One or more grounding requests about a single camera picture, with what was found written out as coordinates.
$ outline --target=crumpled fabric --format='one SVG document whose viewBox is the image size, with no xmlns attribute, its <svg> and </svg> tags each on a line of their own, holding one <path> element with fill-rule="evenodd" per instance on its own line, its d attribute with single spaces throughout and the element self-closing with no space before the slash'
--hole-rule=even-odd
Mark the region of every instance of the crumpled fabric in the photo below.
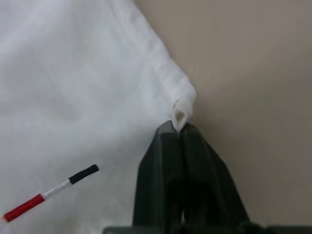
<svg viewBox="0 0 312 234">
<path fill-rule="evenodd" d="M 159 125 L 188 121 L 193 86 L 131 0 L 6 0 L 0 10 L 0 213 L 100 167 L 3 233 L 130 225 L 138 164 Z"/>
</svg>

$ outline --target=white stripe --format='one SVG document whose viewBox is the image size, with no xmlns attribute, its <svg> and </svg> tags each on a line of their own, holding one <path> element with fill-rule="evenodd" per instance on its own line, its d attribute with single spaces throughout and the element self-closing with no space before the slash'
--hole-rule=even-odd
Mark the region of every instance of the white stripe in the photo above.
<svg viewBox="0 0 312 234">
<path fill-rule="evenodd" d="M 41 196 L 44 198 L 44 200 L 47 200 L 50 197 L 54 196 L 55 194 L 59 193 L 60 191 L 66 189 L 69 186 L 71 186 L 71 183 L 68 179 L 64 183 L 62 183 L 60 186 L 55 187 L 55 188 L 47 191 L 46 193 L 41 194 Z"/>
</svg>

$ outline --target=white fabric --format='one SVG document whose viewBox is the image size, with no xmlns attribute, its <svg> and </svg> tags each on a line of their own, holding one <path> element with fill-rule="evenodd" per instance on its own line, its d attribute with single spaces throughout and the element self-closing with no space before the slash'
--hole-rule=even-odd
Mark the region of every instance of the white fabric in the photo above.
<svg viewBox="0 0 312 234">
<path fill-rule="evenodd" d="M 179 130 L 190 117 L 194 88 L 130 0 L 2 0 L 0 10 L 0 213 L 100 167 L 11 233 L 129 225 L 138 164 L 160 124 Z"/>
</svg>

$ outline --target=beige wall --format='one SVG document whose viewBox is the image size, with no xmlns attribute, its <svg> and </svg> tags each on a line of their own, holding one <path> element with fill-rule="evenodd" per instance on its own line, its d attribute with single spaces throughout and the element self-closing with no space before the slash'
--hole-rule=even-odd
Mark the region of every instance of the beige wall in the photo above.
<svg viewBox="0 0 312 234">
<path fill-rule="evenodd" d="M 252 220 L 312 224 L 312 0 L 136 0 Z"/>
</svg>

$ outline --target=red stripe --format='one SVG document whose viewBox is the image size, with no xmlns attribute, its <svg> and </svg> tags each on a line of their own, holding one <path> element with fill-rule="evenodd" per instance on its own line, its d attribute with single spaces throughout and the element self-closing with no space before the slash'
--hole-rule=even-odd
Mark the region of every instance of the red stripe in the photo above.
<svg viewBox="0 0 312 234">
<path fill-rule="evenodd" d="M 30 209 L 34 208 L 35 206 L 39 205 L 42 202 L 44 202 L 44 198 L 41 196 L 41 194 L 39 194 L 34 198 L 30 199 L 29 201 L 25 202 L 24 204 L 6 213 L 3 217 L 7 222 L 11 222 L 12 220 L 16 219 L 23 213 L 29 211 Z"/>
</svg>

